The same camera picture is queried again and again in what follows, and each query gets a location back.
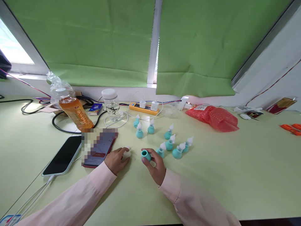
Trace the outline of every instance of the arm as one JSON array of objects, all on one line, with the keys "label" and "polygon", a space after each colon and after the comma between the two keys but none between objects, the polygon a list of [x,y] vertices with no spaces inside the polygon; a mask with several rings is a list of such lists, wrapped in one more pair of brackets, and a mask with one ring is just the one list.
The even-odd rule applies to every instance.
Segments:
[{"label": "arm", "polygon": [[88,176],[76,182],[54,201],[40,211],[23,219],[16,226],[82,226],[100,198],[129,162],[121,163],[121,157],[128,148],[117,149],[107,155]]},{"label": "arm", "polygon": [[153,149],[142,150],[153,155],[151,160],[155,161],[155,167],[146,158],[142,158],[142,162],[160,186],[160,191],[173,203],[184,225],[240,226],[236,217],[210,196],[195,190],[189,182],[183,182],[178,174],[166,169],[163,159]]}]

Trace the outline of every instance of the hand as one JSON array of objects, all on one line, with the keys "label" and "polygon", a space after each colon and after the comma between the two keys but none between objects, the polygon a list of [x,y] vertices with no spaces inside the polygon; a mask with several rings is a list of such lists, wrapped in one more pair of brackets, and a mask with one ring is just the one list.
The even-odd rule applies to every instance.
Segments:
[{"label": "hand", "polygon": [[123,153],[126,151],[129,151],[126,147],[118,148],[117,150],[110,152],[104,160],[104,163],[116,176],[129,163],[130,158],[127,158],[123,163],[121,162]]},{"label": "hand", "polygon": [[152,178],[157,183],[157,185],[161,186],[165,177],[166,168],[163,163],[163,159],[161,156],[158,155],[157,152],[155,152],[154,149],[151,148],[142,148],[141,151],[147,150],[149,153],[153,155],[151,158],[151,161],[154,161],[156,163],[155,167],[152,167],[150,162],[143,157],[142,162],[147,167],[148,171],[150,172]]}]

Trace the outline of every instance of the white computer mouse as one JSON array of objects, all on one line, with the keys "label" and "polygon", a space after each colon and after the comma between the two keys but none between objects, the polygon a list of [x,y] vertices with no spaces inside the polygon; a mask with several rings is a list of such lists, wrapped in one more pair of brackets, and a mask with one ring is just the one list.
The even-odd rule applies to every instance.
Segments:
[{"label": "white computer mouse", "polygon": [[240,114],[240,117],[242,117],[243,119],[246,119],[246,120],[251,119],[251,117],[246,114]]}]

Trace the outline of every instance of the pink sleeve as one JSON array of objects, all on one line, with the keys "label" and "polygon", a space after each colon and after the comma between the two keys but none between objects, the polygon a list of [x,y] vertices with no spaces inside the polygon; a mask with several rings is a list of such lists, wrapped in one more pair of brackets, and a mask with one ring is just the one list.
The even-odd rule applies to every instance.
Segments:
[{"label": "pink sleeve", "polygon": [[116,176],[102,162],[88,176],[16,226],[82,226],[115,179]]},{"label": "pink sleeve", "polygon": [[169,169],[159,189],[173,203],[183,225],[240,226],[232,213]]}]

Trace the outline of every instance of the blue box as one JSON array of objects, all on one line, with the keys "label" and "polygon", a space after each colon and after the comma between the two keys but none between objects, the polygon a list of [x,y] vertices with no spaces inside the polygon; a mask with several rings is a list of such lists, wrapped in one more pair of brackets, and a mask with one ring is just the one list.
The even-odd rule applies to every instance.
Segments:
[{"label": "blue box", "polygon": [[93,106],[88,111],[88,115],[97,116],[100,113],[102,107],[103,104],[93,104]]}]

